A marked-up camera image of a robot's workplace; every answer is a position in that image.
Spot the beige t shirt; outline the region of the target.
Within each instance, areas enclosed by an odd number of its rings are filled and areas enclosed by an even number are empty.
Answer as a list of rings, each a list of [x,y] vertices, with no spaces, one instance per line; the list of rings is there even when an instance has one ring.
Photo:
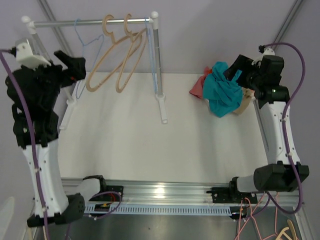
[[[242,101],[240,106],[233,111],[236,115],[241,115],[249,106],[250,102],[252,101],[253,91],[249,88],[242,88]]]

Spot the teal t shirt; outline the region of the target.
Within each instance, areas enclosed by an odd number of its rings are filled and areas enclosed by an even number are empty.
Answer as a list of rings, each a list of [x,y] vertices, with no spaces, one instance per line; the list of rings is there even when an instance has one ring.
[[[232,80],[228,80],[224,76],[228,68],[226,62],[216,62],[203,85],[202,97],[208,100],[210,111],[219,118],[240,107],[243,99],[242,87],[237,83],[242,71],[238,70]]]

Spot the pink t shirt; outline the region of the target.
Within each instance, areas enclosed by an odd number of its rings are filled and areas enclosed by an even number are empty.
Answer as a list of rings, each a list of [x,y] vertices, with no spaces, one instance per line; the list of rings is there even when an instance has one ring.
[[[203,75],[201,75],[196,83],[193,85],[189,93],[199,99],[203,99],[203,88],[205,84],[206,77],[212,73],[212,69],[206,66],[203,70]]]

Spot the light blue wire hanger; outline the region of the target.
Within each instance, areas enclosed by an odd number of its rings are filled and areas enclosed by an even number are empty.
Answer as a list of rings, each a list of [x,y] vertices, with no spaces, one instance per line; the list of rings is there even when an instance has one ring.
[[[154,51],[153,51],[153,41],[151,36],[151,29],[148,27],[147,18],[144,18],[144,24],[146,28],[147,41],[148,41],[148,51],[149,51],[149,62],[151,66],[151,75],[153,81],[154,94],[158,93],[157,86],[157,77],[156,77],[156,68],[155,68],[155,59],[154,59]]]

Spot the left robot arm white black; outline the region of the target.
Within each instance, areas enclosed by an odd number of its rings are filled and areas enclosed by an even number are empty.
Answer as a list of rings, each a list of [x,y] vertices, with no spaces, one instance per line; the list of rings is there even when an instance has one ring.
[[[54,107],[61,89],[85,79],[87,72],[84,57],[71,57],[61,50],[54,55],[60,64],[50,60],[35,67],[22,64],[8,70],[5,79],[13,101],[13,133],[27,160],[34,189],[34,212],[26,221],[30,228],[77,221],[85,213],[86,202],[91,198],[101,201],[108,194],[101,175],[85,177],[74,194],[64,191],[58,161],[59,116]]]

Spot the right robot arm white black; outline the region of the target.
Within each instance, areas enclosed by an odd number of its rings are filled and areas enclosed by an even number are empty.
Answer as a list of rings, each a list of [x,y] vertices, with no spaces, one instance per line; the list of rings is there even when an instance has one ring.
[[[227,80],[232,80],[241,72],[237,84],[254,91],[268,162],[252,175],[233,178],[234,186],[227,190],[232,202],[240,202],[246,193],[292,192],[300,188],[310,174],[295,149],[290,94],[288,88],[280,84],[284,65],[284,59],[274,54],[263,54],[258,60],[239,55],[223,73]]]

